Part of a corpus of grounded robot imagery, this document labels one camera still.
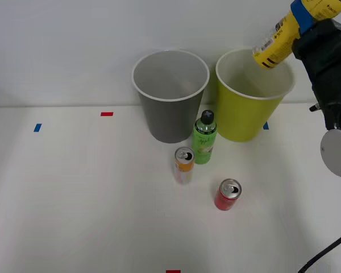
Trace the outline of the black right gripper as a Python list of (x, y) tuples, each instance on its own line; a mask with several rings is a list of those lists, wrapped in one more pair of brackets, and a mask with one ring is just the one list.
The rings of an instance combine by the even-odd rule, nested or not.
[(301, 0), (294, 0), (290, 10), (303, 33), (294, 40), (292, 51), (302, 61), (313, 92), (341, 94), (341, 23), (325, 19), (313, 25)]

